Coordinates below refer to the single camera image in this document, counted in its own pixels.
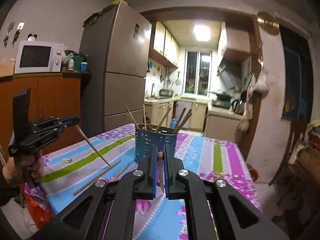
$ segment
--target knife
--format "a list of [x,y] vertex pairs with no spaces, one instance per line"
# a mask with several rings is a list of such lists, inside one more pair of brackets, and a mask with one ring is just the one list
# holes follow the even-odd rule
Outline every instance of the knife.
[[158,173],[159,173],[159,182],[162,192],[164,193],[164,183],[163,183],[163,152],[158,152]]

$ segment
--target silver screw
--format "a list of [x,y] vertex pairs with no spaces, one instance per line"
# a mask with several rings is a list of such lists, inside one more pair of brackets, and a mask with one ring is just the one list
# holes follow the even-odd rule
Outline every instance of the silver screw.
[[133,175],[136,176],[136,177],[140,177],[142,174],[143,174],[143,171],[142,171],[142,170],[135,170],[135,171],[133,171]]
[[218,179],[216,181],[216,184],[218,187],[225,187],[227,185],[227,183],[223,179]]
[[189,171],[185,170],[185,169],[182,169],[179,171],[179,175],[181,176],[187,176],[189,174]]
[[103,187],[105,184],[106,182],[103,179],[99,179],[95,183],[96,187]]

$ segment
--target sleeve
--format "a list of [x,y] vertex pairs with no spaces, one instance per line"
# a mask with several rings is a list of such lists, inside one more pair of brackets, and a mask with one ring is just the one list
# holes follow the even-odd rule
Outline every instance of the sleeve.
[[3,176],[2,168],[1,168],[0,170],[0,207],[7,204],[11,198],[19,195],[19,193],[20,193],[19,187],[12,188],[7,183],[7,181]]

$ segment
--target person's arm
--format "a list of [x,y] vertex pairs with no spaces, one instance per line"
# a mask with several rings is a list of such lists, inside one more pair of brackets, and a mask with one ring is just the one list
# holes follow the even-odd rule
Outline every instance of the person's arm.
[[14,158],[10,157],[7,164],[0,172],[0,206],[20,193],[18,184],[24,183],[22,177],[22,168],[31,166],[31,176],[35,181],[40,181],[43,176],[43,163],[41,160],[41,151],[36,156],[18,155]]

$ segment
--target microwave oven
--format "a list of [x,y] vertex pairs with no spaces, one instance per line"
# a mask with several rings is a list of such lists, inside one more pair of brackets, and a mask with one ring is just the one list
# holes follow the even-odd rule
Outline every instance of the microwave oven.
[[64,44],[46,41],[21,41],[15,74],[60,72]]

